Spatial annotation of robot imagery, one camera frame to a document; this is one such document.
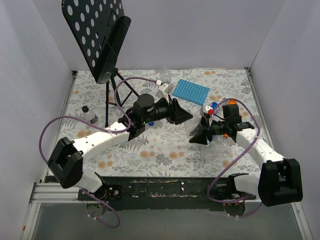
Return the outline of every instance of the white panel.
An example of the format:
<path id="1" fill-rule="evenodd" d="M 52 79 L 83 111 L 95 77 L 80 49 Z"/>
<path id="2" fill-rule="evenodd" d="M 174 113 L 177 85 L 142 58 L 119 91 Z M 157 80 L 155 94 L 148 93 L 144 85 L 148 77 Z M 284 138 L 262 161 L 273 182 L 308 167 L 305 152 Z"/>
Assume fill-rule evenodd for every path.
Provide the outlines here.
<path id="1" fill-rule="evenodd" d="M 0 1 L 0 33 L 0 233 L 16 240 L 45 167 L 40 132 L 60 115 L 72 73 L 31 0 Z"/>
<path id="2" fill-rule="evenodd" d="M 33 0 L 72 70 L 88 66 L 62 15 L 61 0 Z M 285 0 L 123 0 L 132 19 L 120 69 L 251 66 Z"/>
<path id="3" fill-rule="evenodd" d="M 102 181 L 93 171 L 83 169 L 82 177 L 75 186 L 80 189 L 86 189 L 91 193 L 95 193 L 102 186 Z"/>
<path id="4" fill-rule="evenodd" d="M 320 0 L 287 0 L 252 66 L 275 150 L 300 162 L 302 207 L 319 228 Z"/>
<path id="5" fill-rule="evenodd" d="M 256 129 L 244 129 L 236 133 L 236 143 L 239 146 L 247 149 L 250 144 L 254 141 L 255 135 L 257 134 Z M 262 168 L 262 164 L 267 161 L 278 162 L 284 159 L 284 156 L 273 150 L 263 139 L 259 138 L 255 144 L 250 148 L 248 154 L 256 162 L 259 168 Z"/>
<path id="6" fill-rule="evenodd" d="M 258 186 L 260 178 L 252 175 L 240 175 L 234 178 L 235 189 L 239 192 L 259 197 Z"/>
<path id="7" fill-rule="evenodd" d="M 114 122 L 111 126 L 105 128 L 110 131 L 121 131 L 126 129 L 123 123 Z M 128 131 L 120 133 L 107 133 L 98 131 L 89 136 L 74 139 L 73 146 L 83 152 L 83 163 L 88 163 L 95 155 L 118 144 L 128 142 L 130 133 Z"/>

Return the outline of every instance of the perforated metal panel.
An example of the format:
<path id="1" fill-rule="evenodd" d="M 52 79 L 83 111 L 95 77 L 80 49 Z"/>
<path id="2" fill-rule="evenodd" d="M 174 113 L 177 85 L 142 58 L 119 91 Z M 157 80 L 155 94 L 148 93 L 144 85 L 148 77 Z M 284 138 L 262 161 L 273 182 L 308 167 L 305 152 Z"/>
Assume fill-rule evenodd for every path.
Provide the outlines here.
<path id="1" fill-rule="evenodd" d="M 126 25 L 122 18 L 125 14 L 122 2 L 121 0 L 63 0 L 61 7 L 92 75 L 98 82 L 110 51 L 115 55 L 115 60 L 109 64 L 115 67 L 117 61 L 120 49 L 114 52 L 112 41 L 115 26 Z"/>

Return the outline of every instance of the floral tablecloth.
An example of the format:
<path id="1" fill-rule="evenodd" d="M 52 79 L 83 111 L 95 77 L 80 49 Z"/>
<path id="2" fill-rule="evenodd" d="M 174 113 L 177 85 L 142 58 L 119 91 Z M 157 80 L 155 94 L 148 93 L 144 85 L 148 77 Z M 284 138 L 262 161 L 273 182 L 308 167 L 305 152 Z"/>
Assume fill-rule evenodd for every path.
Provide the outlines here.
<path id="1" fill-rule="evenodd" d="M 159 72 L 154 70 L 121 70 L 126 77 L 140 76 L 159 79 Z M 244 70 L 232 69 L 186 69 L 172 70 L 172 83 L 184 79 L 210 88 L 205 104 L 218 102 L 224 97 L 233 97 L 243 101 L 262 123 L 254 95 Z M 131 86 L 139 93 L 148 93 L 157 101 L 160 97 L 158 87 L 143 80 L 131 80 Z M 129 93 L 123 84 L 119 88 L 123 100 Z M 66 114 L 81 116 L 81 107 L 87 105 L 98 116 L 98 126 L 105 124 L 105 84 L 96 84 L 90 71 L 79 71 L 75 80 Z M 131 107 L 137 97 L 132 94 L 123 106 Z M 109 101 L 113 101 L 113 91 Z M 200 106 L 179 99 L 182 108 L 196 112 Z M 242 106 L 240 114 L 243 121 L 253 123 L 248 112 Z M 116 106 L 109 106 L 109 124 L 122 117 Z M 59 137 L 69 139 L 82 138 L 96 130 L 81 122 L 71 119 L 63 121 Z M 101 176 L 125 177 L 215 177 L 244 149 L 237 146 L 230 138 L 218 138 L 210 146 L 190 144 L 184 125 L 172 125 L 166 120 L 157 121 L 153 126 L 146 125 L 146 131 L 139 137 L 105 150 L 84 164 L 84 168 L 95 171 Z M 259 175 L 259 168 L 253 159 L 246 154 L 225 176 L 233 173 Z"/>

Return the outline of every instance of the plastic bottle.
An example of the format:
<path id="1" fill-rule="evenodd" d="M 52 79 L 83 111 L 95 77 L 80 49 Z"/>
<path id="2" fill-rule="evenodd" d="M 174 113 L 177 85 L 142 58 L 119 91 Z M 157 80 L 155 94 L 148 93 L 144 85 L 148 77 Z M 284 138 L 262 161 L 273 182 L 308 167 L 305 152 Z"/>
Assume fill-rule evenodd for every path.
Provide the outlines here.
<path id="1" fill-rule="evenodd" d="M 186 136 L 188 139 L 191 139 L 194 135 L 198 134 L 201 130 L 201 112 L 202 112 L 202 107 L 195 111 L 195 112 L 191 112 L 189 109 L 187 110 L 187 112 L 189 112 L 190 114 L 192 114 L 192 118 L 189 119 L 188 121 L 185 121 L 183 124 Z"/>
<path id="2" fill-rule="evenodd" d="M 160 81 L 171 83 L 171 72 L 167 66 L 163 66 L 160 70 Z"/>
<path id="3" fill-rule="evenodd" d="M 82 107 L 82 117 L 87 122 L 94 124 L 98 121 L 97 115 L 94 113 L 94 111 L 90 110 L 87 106 Z"/>

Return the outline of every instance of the gray floor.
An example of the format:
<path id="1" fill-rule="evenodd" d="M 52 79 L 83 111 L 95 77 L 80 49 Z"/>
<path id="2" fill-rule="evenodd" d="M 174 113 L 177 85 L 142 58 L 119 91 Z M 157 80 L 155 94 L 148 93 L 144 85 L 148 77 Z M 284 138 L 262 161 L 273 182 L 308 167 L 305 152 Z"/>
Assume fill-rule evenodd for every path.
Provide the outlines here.
<path id="1" fill-rule="evenodd" d="M 247 210 L 257 206 L 246 203 Z M 41 205 L 33 240 L 298 240 L 302 239 L 291 204 L 262 208 L 252 216 L 234 219 L 205 209 L 120 211 L 121 225 L 110 229 L 88 218 L 86 205 Z M 103 217 L 114 224 L 112 213 Z"/>

